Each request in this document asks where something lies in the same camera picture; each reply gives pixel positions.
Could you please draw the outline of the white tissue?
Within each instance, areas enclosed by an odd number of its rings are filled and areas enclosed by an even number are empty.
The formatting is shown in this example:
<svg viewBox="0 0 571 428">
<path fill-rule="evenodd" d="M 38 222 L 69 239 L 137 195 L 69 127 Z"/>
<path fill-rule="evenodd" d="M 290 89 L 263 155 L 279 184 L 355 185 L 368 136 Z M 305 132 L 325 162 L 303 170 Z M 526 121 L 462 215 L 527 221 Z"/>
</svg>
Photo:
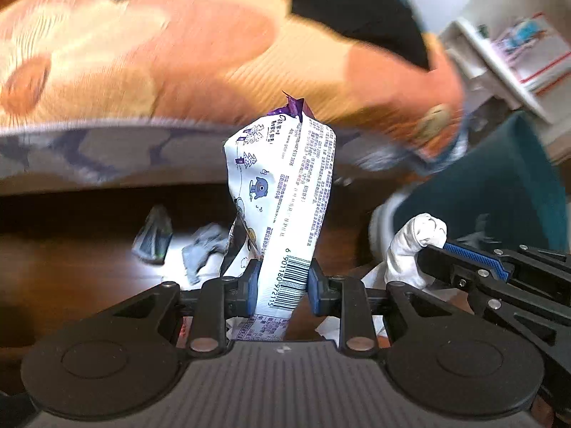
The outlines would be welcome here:
<svg viewBox="0 0 571 428">
<path fill-rule="evenodd" d="M 424 213 L 410 219 L 393 237 L 385 260 L 363 278 L 367 288 L 384 289 L 393 281 L 400 281 L 424 290 L 432 283 L 422 274 L 416 262 L 418 253 L 427 246 L 443 248 L 447 240 L 447 226 L 442 220 Z"/>
</svg>

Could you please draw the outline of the white christmas snack wrapper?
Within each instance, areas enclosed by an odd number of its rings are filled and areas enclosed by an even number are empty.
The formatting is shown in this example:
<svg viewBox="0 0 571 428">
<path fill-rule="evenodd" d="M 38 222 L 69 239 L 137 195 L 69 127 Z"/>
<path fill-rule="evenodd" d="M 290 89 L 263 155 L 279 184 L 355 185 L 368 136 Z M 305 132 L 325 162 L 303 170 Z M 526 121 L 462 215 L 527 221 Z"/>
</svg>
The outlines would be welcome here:
<svg viewBox="0 0 571 428">
<path fill-rule="evenodd" d="M 327 209 L 336 135 L 300 98 L 256 119 L 227 139 L 227 184 L 235 229 L 245 231 L 230 274 L 261 262 L 254 312 L 234 319 L 234 340 L 280 341 L 306 292 Z"/>
</svg>

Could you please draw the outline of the dark green deer trash bin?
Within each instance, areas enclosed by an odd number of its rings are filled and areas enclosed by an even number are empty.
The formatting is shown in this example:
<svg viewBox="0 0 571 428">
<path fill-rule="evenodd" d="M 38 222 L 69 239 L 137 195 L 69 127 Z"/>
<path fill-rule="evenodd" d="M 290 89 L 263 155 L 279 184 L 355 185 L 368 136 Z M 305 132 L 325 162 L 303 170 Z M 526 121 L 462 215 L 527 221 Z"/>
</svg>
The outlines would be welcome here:
<svg viewBox="0 0 571 428">
<path fill-rule="evenodd" d="M 450 240 L 481 250 L 568 250 L 565 189 L 524 112 L 413 188 L 393 228 L 422 213 L 445 222 Z"/>
</svg>

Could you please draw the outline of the crumpled grey white paper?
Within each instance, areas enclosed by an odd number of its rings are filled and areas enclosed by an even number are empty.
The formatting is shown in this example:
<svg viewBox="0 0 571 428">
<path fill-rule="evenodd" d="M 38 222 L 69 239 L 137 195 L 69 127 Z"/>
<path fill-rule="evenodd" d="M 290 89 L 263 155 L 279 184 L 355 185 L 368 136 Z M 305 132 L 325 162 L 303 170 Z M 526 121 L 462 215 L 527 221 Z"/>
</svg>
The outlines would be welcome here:
<svg viewBox="0 0 571 428">
<path fill-rule="evenodd" d="M 215 223 L 200 227 L 191 235 L 189 243 L 182 249 L 182 258 L 186 277 L 192 286 L 208 276 L 200 275 L 199 271 L 207 265 L 212 255 L 226 253 L 227 240 L 227 229 Z"/>
</svg>

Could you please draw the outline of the white round base behind bin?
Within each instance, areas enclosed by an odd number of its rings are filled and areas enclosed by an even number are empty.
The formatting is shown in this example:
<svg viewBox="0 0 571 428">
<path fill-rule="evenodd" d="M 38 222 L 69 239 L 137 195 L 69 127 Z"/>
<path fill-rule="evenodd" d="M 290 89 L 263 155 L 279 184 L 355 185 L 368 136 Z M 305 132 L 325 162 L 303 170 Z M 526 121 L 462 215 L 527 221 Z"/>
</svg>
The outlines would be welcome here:
<svg viewBox="0 0 571 428">
<path fill-rule="evenodd" d="M 377 206 L 371 215 L 368 226 L 369 246 L 378 263 L 385 260 L 386 252 L 394 237 L 393 219 L 395 212 L 412 193 L 413 188 L 415 188 L 415 184 L 409 184 L 396 190 L 384 203 Z"/>
</svg>

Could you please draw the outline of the grey green foil wrapper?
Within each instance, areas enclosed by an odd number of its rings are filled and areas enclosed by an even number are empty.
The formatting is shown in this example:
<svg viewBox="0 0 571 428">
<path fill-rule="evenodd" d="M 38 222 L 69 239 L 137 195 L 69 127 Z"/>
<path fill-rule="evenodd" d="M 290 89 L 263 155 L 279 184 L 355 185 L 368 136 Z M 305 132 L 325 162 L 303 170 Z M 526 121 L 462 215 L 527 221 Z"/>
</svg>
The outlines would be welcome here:
<svg viewBox="0 0 571 428">
<path fill-rule="evenodd" d="M 170 216 L 163 206 L 152 207 L 133 241 L 132 253 L 143 263 L 161 266 L 173 236 Z"/>
</svg>

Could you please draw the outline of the bed with floral orange sheet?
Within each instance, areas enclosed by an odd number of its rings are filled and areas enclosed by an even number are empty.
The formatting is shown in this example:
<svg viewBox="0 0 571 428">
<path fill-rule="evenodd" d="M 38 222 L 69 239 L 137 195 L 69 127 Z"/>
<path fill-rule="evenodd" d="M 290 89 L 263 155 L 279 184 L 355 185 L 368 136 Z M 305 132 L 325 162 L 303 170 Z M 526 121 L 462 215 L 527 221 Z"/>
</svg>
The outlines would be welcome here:
<svg viewBox="0 0 571 428">
<path fill-rule="evenodd" d="M 215 182 L 223 142 L 300 98 L 353 171 L 432 174 L 468 145 L 464 94 L 297 16 L 292 0 L 1 0 L 1 191 Z"/>
</svg>

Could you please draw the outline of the white corner bookshelf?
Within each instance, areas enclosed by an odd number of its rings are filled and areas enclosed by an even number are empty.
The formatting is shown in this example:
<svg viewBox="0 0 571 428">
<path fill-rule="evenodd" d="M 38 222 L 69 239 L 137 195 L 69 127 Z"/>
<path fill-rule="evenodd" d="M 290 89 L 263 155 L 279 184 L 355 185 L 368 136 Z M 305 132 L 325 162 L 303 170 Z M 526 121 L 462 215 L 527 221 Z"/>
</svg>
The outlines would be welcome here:
<svg viewBox="0 0 571 428">
<path fill-rule="evenodd" d="M 570 128 L 570 0 L 468 0 L 443 35 L 453 32 L 521 105 Z"/>
</svg>

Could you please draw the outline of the black garment on bed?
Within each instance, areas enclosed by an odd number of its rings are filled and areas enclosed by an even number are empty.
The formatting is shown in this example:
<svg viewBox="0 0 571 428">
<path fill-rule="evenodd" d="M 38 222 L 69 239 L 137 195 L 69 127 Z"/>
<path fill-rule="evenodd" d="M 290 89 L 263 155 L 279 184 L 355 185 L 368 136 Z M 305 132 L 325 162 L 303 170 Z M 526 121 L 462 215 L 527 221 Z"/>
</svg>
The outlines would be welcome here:
<svg viewBox="0 0 571 428">
<path fill-rule="evenodd" d="M 425 71 L 430 68 L 421 30 L 401 0 L 292 0 L 292 12 L 387 49 Z"/>
</svg>

